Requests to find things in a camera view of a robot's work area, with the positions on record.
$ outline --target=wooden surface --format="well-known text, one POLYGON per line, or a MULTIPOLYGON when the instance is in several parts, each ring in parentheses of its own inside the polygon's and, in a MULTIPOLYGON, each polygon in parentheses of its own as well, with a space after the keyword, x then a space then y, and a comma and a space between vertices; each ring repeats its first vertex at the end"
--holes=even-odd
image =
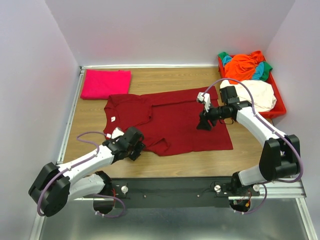
MULTIPOLYGON (((217 68, 133 68, 130 71, 132 80, 129 93, 137 95, 207 87, 220 78, 217 68)), ((94 150, 94 146, 79 142, 76 137, 83 132, 104 130, 107 121, 104 112, 106 103, 106 100, 79 98, 64 156, 65 163, 94 150)), ((157 156, 144 151, 134 162, 125 159, 101 170, 117 178, 230 176, 258 164, 262 151, 258 141, 237 122, 227 125, 227 128, 233 150, 190 152, 173 156, 157 156)), ((104 137, 89 134, 85 139, 101 144, 104 137)))

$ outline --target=white wall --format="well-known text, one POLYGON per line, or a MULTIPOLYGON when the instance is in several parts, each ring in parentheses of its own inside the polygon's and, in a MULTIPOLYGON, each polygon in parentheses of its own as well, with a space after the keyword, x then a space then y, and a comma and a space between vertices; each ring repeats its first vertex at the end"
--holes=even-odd
POLYGON ((286 104, 287 114, 274 122, 300 139, 306 203, 320 236, 320 1, 296 0, 266 58, 286 104))
POLYGON ((0 239, 29 239, 28 190, 57 158, 78 64, 44 0, 1 0, 0 239))
POLYGON ((266 50, 294 0, 46 0, 76 60, 212 64, 266 50))

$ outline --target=screw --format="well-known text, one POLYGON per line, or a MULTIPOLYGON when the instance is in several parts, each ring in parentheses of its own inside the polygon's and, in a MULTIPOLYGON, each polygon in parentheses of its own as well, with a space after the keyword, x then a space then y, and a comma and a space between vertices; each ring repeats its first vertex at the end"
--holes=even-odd
POLYGON ((255 190, 256 192, 259 192, 260 187, 258 184, 253 185, 253 190, 255 190))
POLYGON ((129 188, 126 185, 121 187, 121 192, 123 192, 123 194, 126 194, 128 191, 129 191, 129 188))
POLYGON ((215 185, 215 186, 214 186, 214 190, 215 190, 217 193, 220 193, 220 192, 221 192, 221 187, 220 187, 220 185, 215 185))

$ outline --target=cable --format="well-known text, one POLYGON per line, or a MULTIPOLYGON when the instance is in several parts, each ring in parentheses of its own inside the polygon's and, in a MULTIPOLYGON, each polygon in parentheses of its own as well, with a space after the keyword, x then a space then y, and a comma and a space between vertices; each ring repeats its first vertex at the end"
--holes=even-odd
POLYGON ((246 192, 245 195, 240 200, 236 200, 237 204, 241 203, 245 199, 245 197, 247 196, 247 193, 250 193, 250 198, 251 198, 251 192, 248 190, 248 192, 246 192))
MULTIPOLYGON (((115 190, 114 188, 112 189, 112 192, 113 192, 113 196, 116 197, 116 190, 115 190)), ((114 200, 113 200, 113 207, 114 207, 115 205, 116 205, 116 200, 114 199, 114 200)))
POLYGON ((210 189, 213 190, 213 191, 215 191, 215 189, 212 188, 212 184, 214 184, 214 183, 215 183, 215 182, 213 181, 213 182, 210 184, 210 189))
POLYGON ((259 204, 259 206, 257 206, 256 208, 254 208, 254 209, 252 209, 252 210, 249 210, 249 211, 247 211, 247 212, 243 212, 243 211, 236 211, 236 212, 241 213, 241 214, 243 214, 243 215, 244 215, 244 214, 252 214, 252 213, 258 211, 258 210, 263 206, 263 204, 265 204, 265 201, 266 201, 266 199, 267 199, 268 191, 267 191, 266 185, 264 185, 264 184, 261 184, 261 185, 264 187, 265 193, 264 193, 264 198, 263 198, 262 202, 259 204))
POLYGON ((219 119, 219 123, 224 124, 224 125, 232 125, 235 123, 235 121, 232 118, 231 118, 231 120, 232 120, 232 123, 225 123, 225 122, 222 122, 221 119, 219 119))
POLYGON ((83 142, 83 143, 87 143, 87 144, 92 144, 92 145, 95 145, 96 147, 96 154, 80 161, 80 162, 77 162, 73 165, 71 165, 69 168, 66 168, 64 170, 62 170, 61 172, 59 172, 57 175, 55 175, 46 185, 45 187, 43 188, 41 194, 40 194, 40 197, 39 197, 39 200, 37 202, 37 206, 36 206, 36 211, 37 213, 40 215, 40 216, 45 216, 42 212, 41 212, 41 204, 42 204, 42 201, 44 199, 44 196, 47 192, 47 190, 50 188, 50 186, 61 176, 63 175, 64 173, 66 173, 67 171, 70 171, 72 168, 75 168, 83 163, 86 163, 87 161, 93 159, 100 151, 100 148, 99 148, 99 145, 96 144, 95 142, 93 141, 88 141, 88 140, 83 140, 83 139, 80 139, 80 137, 82 137, 83 135, 87 135, 87 134, 101 134, 103 136, 107 136, 105 133, 103 132, 99 132, 99 131, 87 131, 87 132, 84 132, 84 133, 81 133, 79 136, 76 137, 76 139, 80 142, 83 142))
POLYGON ((106 196, 106 195, 100 195, 100 194, 94 194, 95 197, 99 197, 99 198, 108 198, 108 199, 113 199, 113 200, 116 200, 118 201, 119 203, 121 203, 122 205, 122 211, 117 214, 117 215, 107 215, 107 214, 103 214, 99 211, 96 211, 95 212, 95 215, 99 215, 99 216, 102 216, 103 218, 110 218, 110 219, 114 219, 114 218, 118 218, 118 217, 121 217, 122 215, 125 214, 126 212, 126 205, 125 203, 120 199, 120 198, 117 198, 115 196, 106 196))
POLYGON ((293 180, 281 180, 281 179, 278 179, 277 181, 278 182, 282 182, 282 183, 295 183, 297 181, 299 181, 301 179, 301 177, 303 176, 304 174, 304 166, 303 166, 303 163, 301 161, 301 158, 300 158, 300 155, 299 153, 297 152, 297 150, 295 149, 295 147, 284 137, 282 136, 276 129, 274 129, 273 127, 271 127, 269 124, 267 124, 261 117, 261 115, 259 113, 256 113, 256 109, 255 109, 255 102, 254 102, 254 98, 250 92, 250 90, 247 88, 246 85, 244 85, 241 81, 239 80, 236 80, 236 79, 233 79, 233 78, 229 78, 229 77, 224 77, 224 78, 221 78, 217 81, 215 81, 214 83, 212 83, 205 91, 204 93, 202 94, 202 96, 204 96, 209 90, 210 88, 212 88, 215 84, 221 82, 221 81, 224 81, 224 80, 231 80, 231 81, 235 81, 239 84, 241 84, 245 90, 248 92, 249 96, 250 96, 250 99, 251 99, 251 103, 252 103, 252 112, 254 114, 254 116, 263 124, 265 125, 271 132, 273 132, 277 137, 281 138, 289 147, 290 149, 292 150, 292 152, 294 153, 295 157, 297 158, 298 160, 298 163, 299 163, 299 166, 300 166, 300 172, 299 172, 299 175, 293 179, 293 180))
POLYGON ((250 204, 251 204, 251 198, 252 198, 252 193, 251 193, 251 191, 250 191, 250 190, 249 190, 249 194, 250 194, 250 197, 249 197, 248 204, 249 204, 249 206, 250 206, 250 204))

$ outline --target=red t-shirt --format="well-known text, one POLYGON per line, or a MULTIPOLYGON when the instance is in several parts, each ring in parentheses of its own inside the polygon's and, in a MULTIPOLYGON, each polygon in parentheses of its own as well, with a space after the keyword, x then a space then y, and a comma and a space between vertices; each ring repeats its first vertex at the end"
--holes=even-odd
MULTIPOLYGON (((116 127, 123 131, 136 127, 144 135, 145 151, 159 156, 210 150, 232 150, 225 124, 217 122, 211 131, 198 130, 199 114, 204 105, 196 102, 206 87, 154 94, 111 95, 104 108, 105 134, 116 127)), ((218 106, 216 89, 208 92, 211 104, 218 106)))

